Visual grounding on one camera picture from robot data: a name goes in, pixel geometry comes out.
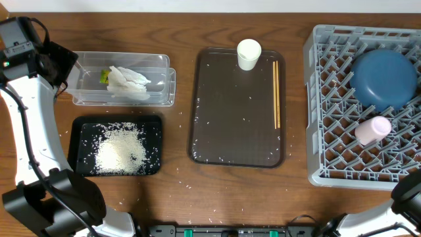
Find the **yellow green snack wrapper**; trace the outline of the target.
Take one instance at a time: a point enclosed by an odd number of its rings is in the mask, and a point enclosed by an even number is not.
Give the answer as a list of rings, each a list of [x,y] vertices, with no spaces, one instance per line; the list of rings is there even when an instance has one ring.
[[[102,70],[101,71],[100,83],[102,83],[102,84],[108,84],[109,83],[109,79],[108,79],[109,73],[110,73],[110,70]]]

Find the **cream white cup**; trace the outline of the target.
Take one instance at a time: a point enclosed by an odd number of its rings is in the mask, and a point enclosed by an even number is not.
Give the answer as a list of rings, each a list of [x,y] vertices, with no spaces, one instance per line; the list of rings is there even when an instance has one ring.
[[[237,45],[237,61],[240,69],[252,70],[261,54],[261,46],[254,39],[245,39]]]

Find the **wooden chopstick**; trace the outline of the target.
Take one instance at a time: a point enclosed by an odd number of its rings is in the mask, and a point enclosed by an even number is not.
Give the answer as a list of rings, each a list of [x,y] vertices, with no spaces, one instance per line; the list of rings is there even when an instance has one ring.
[[[276,62],[272,62],[272,87],[273,87],[273,107],[274,107],[274,128],[278,128],[277,101],[276,101]]]
[[[280,89],[279,89],[279,62],[276,61],[275,62],[275,67],[276,67],[276,102],[277,102],[277,127],[281,128],[281,120],[280,120]]]

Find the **dark blue plate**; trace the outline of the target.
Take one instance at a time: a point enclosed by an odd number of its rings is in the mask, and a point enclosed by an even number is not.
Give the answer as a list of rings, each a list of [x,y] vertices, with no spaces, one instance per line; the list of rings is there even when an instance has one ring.
[[[413,64],[402,54],[390,49],[369,51],[351,67],[350,86],[359,102],[377,112],[389,107],[399,110],[415,95],[417,74]]]

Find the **pink cup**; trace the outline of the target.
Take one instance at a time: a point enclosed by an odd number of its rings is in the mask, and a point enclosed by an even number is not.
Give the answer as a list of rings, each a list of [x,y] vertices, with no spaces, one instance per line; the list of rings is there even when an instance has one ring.
[[[376,116],[364,121],[355,128],[355,136],[362,145],[380,141],[391,132],[390,121],[382,116]]]

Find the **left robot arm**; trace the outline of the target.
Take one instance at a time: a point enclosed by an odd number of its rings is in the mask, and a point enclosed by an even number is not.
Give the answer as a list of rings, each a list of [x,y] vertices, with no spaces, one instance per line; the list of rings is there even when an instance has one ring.
[[[17,154],[16,187],[3,194],[3,205],[37,236],[134,236],[132,216],[107,207],[62,150],[53,105],[76,59],[53,42],[16,42],[2,51],[1,97]]]

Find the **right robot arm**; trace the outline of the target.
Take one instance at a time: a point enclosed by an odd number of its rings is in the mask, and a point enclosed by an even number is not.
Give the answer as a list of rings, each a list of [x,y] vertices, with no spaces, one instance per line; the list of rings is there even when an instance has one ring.
[[[402,179],[392,190],[391,199],[373,209],[343,214],[314,236],[411,236],[420,235],[420,171]]]

